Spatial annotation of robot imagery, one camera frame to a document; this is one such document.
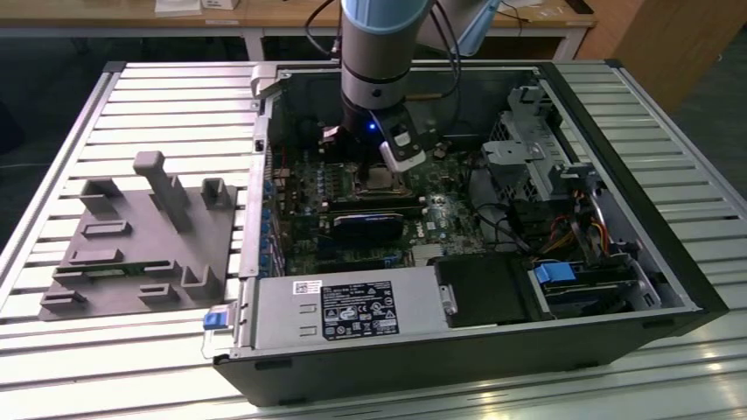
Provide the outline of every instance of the black cable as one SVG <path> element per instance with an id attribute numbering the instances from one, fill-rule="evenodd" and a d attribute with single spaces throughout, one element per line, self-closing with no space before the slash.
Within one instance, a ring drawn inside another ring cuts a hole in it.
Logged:
<path id="1" fill-rule="evenodd" d="M 334 37 L 334 42 L 330 46 L 330 54 L 338 54 L 337 57 L 341 55 L 341 2 L 340 2 L 340 10 L 337 11 L 337 36 Z"/>
<path id="2" fill-rule="evenodd" d="M 324 3 L 321 3 L 318 5 L 318 7 L 316 8 L 316 10 L 312 12 L 312 14 L 309 15 L 308 19 L 305 19 L 305 24 L 302 25 L 302 31 L 305 32 L 305 37 L 308 38 L 308 42 L 312 43 L 313 47 L 316 48 L 316 50 L 318 50 L 318 52 L 321 54 L 324 54 L 324 56 L 329 57 L 332 55 L 332 53 L 326 50 L 324 50 L 322 46 L 318 44 L 318 42 L 316 42 L 316 39 L 313 38 L 312 32 L 310 32 L 310 26 L 312 26 L 312 22 L 316 19 L 316 17 L 318 16 L 318 14 L 322 12 L 322 10 L 326 8 L 326 6 L 333 2 L 334 0 L 325 0 Z"/>
<path id="3" fill-rule="evenodd" d="M 445 38 L 445 33 L 444 33 L 444 28 L 441 27 L 441 24 L 438 22 L 437 17 L 434 16 L 434 12 L 433 10 L 430 10 L 428 12 L 428 15 L 430 17 L 430 20 L 433 21 L 433 27 L 434 30 L 438 33 L 438 38 L 441 39 L 441 43 L 442 43 L 442 47 L 445 48 L 445 53 L 448 56 L 448 62 L 449 62 L 449 66 L 452 68 L 452 75 L 453 75 L 453 83 L 451 85 L 451 87 L 448 88 L 448 90 L 445 92 L 442 92 L 441 94 L 409 94 L 405 97 L 406 101 L 430 101 L 433 99 L 442 99 L 444 97 L 449 96 L 457 89 L 459 89 L 459 82 L 461 79 L 461 56 L 460 56 L 460 51 L 459 51 L 459 41 L 456 39 L 456 35 L 453 34 L 453 27 L 452 27 L 452 22 L 448 18 L 448 16 L 445 15 L 445 10 L 444 7 L 441 6 L 441 4 L 438 3 L 438 1 L 436 0 L 434 2 L 434 7 L 438 10 L 438 12 L 441 13 L 442 16 L 442 21 L 445 23 L 445 27 L 446 30 L 449 32 L 449 38 L 452 39 L 452 43 L 453 43 L 453 52 L 452 52 L 452 47 L 449 46 L 449 42 L 448 39 Z M 455 107 L 455 114 L 459 116 L 459 110 L 460 110 L 460 102 L 461 102 L 461 93 L 459 94 L 459 102 L 457 102 L 457 106 Z"/>
<path id="4" fill-rule="evenodd" d="M 519 9 L 516 9 L 516 7 L 512 4 L 505 3 L 503 0 L 500 0 L 500 2 L 503 4 L 505 4 L 511 9 L 513 9 L 513 13 L 516 13 L 516 16 L 511 16 L 509 14 L 499 11 L 500 15 L 508 16 L 509 18 L 515 18 L 517 20 L 517 36 L 516 36 L 516 38 L 521 38 L 521 32 L 524 31 L 524 22 L 528 23 L 528 19 L 524 19 L 523 17 L 519 16 Z"/>
<path id="5" fill-rule="evenodd" d="M 430 20 L 433 21 L 434 30 L 438 32 L 438 38 L 441 39 L 442 47 L 445 48 L 445 54 L 448 56 L 448 64 L 449 64 L 449 67 L 452 68 L 452 76 L 453 76 L 453 82 L 452 82 L 452 85 L 449 86 L 448 90 L 445 92 L 442 92 L 441 94 L 438 94 L 434 98 L 430 98 L 430 99 L 441 99 L 441 98 L 446 97 L 448 95 L 451 95 L 453 93 L 453 91 L 456 90 L 456 88 L 459 87 L 460 69 L 459 69 L 459 66 L 456 65 L 456 58 L 453 57 L 453 54 L 452 54 L 452 48 L 449 47 L 448 40 L 445 39 L 444 28 L 441 28 L 441 24 L 438 23 L 438 19 L 434 17 L 434 12 L 432 10 L 430 10 L 429 16 L 430 16 Z"/>
<path id="6" fill-rule="evenodd" d="M 448 31 L 448 35 L 452 39 L 453 44 L 453 53 L 452 56 L 456 58 L 456 75 L 455 75 L 455 85 L 456 85 L 456 95 L 453 97 L 455 104 L 453 104 L 453 112 L 452 112 L 452 119 L 448 122 L 448 125 L 444 128 L 444 131 L 448 131 L 456 126 L 459 121 L 459 114 L 461 113 L 461 104 L 463 104 L 463 91 L 461 91 L 461 79 L 463 79 L 463 56 L 459 50 L 459 39 L 456 39 L 456 34 L 453 33 L 452 21 L 445 14 L 444 7 L 441 6 L 441 2 L 436 0 L 434 7 L 441 13 L 442 21 L 445 22 L 445 30 Z"/>

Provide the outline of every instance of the white sticker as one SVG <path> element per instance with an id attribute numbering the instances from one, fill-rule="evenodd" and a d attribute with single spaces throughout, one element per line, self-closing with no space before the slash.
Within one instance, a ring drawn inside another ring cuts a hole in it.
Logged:
<path id="1" fill-rule="evenodd" d="M 294 295 L 312 295 L 317 294 L 322 289 L 321 280 L 308 280 L 304 282 L 293 282 Z"/>
<path id="2" fill-rule="evenodd" d="M 205 20 L 205 25 L 237 25 L 237 20 Z"/>
<path id="3" fill-rule="evenodd" d="M 400 135 L 394 136 L 394 143 L 398 147 L 409 144 L 409 133 L 405 131 Z"/>

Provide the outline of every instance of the warning label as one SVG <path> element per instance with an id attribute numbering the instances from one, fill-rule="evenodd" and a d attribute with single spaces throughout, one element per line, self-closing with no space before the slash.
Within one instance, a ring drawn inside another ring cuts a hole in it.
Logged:
<path id="1" fill-rule="evenodd" d="M 398 334 L 392 283 L 321 287 L 321 321 L 326 340 Z"/>

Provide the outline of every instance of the aluminum extrusion table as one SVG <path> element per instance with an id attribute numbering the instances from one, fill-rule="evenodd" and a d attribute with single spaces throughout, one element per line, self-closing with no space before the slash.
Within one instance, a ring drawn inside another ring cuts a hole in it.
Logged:
<path id="1" fill-rule="evenodd" d="M 684 337 L 663 339 L 604 367 L 260 410 L 202 357 L 204 311 L 38 321 L 41 294 L 84 210 L 76 199 L 84 179 L 109 176 L 120 189 L 144 188 L 130 158 L 145 150 L 162 152 L 165 170 L 181 176 L 185 186 L 220 176 L 241 188 L 248 172 L 261 171 L 252 158 L 257 103 L 249 88 L 261 66 L 130 63 L 101 75 L 0 256 L 1 418 L 631 419 L 745 414 L 747 206 L 624 69 L 601 62 L 573 62 L 559 69 L 732 310 Z M 245 202 L 244 189 L 228 300 L 238 293 Z M 216 338 L 229 346 L 229 335 Z"/>

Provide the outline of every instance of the desk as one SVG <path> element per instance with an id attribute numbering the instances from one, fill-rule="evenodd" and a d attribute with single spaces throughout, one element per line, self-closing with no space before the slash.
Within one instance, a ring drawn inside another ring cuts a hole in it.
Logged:
<path id="1" fill-rule="evenodd" d="M 304 35 L 304 22 L 321 0 L 244 0 L 248 3 L 245 25 L 253 28 L 246 34 L 246 50 L 252 60 L 264 59 L 261 38 L 266 36 L 292 37 Z M 593 15 L 579 15 L 565 0 L 545 0 L 537 7 L 517 9 L 523 24 L 521 37 L 560 38 L 555 50 L 555 60 L 572 60 L 584 34 L 596 23 Z M 337 32 L 336 3 L 318 14 L 312 24 L 312 34 L 333 36 Z M 519 22 L 515 18 L 496 15 L 488 37 L 516 37 Z"/>
<path id="2" fill-rule="evenodd" d="M 0 2 L 0 37 L 241 37 L 248 57 L 265 59 L 265 36 L 302 36 L 304 22 L 321 0 L 242 0 L 234 10 L 202 10 L 198 16 L 156 17 L 154 0 L 4 0 Z M 521 37 L 551 37 L 561 41 L 556 60 L 569 60 L 595 25 L 593 15 L 579 15 L 564 0 L 545 0 L 520 8 Z M 313 22 L 314 35 L 333 35 L 336 3 Z M 489 37 L 516 37 L 517 21 L 497 15 Z"/>
<path id="3" fill-rule="evenodd" d="M 156 17 L 154 0 L 4 0 L 2 38 L 245 37 L 248 2 L 234 10 Z"/>

